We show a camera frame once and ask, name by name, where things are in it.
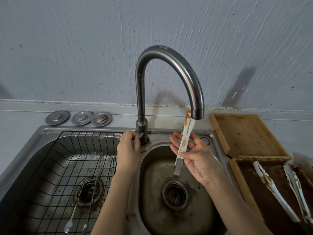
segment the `stainless steel sink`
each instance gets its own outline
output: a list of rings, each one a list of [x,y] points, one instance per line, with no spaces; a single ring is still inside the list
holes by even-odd
[[[110,188],[116,146],[125,130],[40,127],[0,177],[1,234],[64,234],[76,202],[70,234],[82,232],[92,205],[90,233]],[[171,133],[150,131],[150,142],[141,147],[129,197],[127,232],[224,234],[212,200],[187,168],[182,168],[178,181],[173,178],[176,156],[169,148]],[[196,134],[209,143],[227,173],[215,133]],[[93,151],[97,154],[90,162]]]

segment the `left hand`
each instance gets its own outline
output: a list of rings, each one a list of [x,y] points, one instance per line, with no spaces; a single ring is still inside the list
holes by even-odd
[[[135,137],[134,146],[131,145],[132,137]],[[117,146],[116,174],[126,174],[133,177],[137,171],[140,154],[139,135],[134,131],[126,131],[120,138]]]

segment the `faucet spout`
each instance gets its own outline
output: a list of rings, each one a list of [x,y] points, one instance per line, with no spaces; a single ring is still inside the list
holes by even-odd
[[[200,120],[204,117],[204,99],[202,88],[198,77],[190,64],[182,55],[169,47],[162,45],[151,46],[142,52],[136,64],[136,91],[138,107],[136,128],[139,133],[141,144],[146,144],[148,141],[148,121],[145,118],[145,71],[147,64],[152,59],[161,59],[174,68],[186,87],[190,101],[191,118]]]

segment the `wooden tray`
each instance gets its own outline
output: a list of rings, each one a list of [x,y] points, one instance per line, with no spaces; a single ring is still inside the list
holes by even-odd
[[[210,121],[225,154],[239,156],[283,156],[289,154],[256,114],[210,114]]]
[[[262,167],[275,182],[283,198],[302,220],[302,224],[304,224],[305,222],[298,201],[289,186],[289,182],[283,170],[283,165],[289,159],[290,157],[282,156],[245,156],[242,158],[233,158],[229,162],[246,203],[275,235],[305,233],[302,226],[294,223],[290,219],[276,198],[262,183],[252,163],[256,160],[260,162]],[[305,178],[299,174],[298,177],[301,181],[308,206],[313,209],[313,185],[302,183]]]

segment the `faucet base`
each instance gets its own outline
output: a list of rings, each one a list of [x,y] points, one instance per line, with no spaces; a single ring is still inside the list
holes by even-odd
[[[148,120],[145,118],[143,122],[139,119],[136,120],[136,132],[139,134],[141,145],[145,145],[148,142]]]

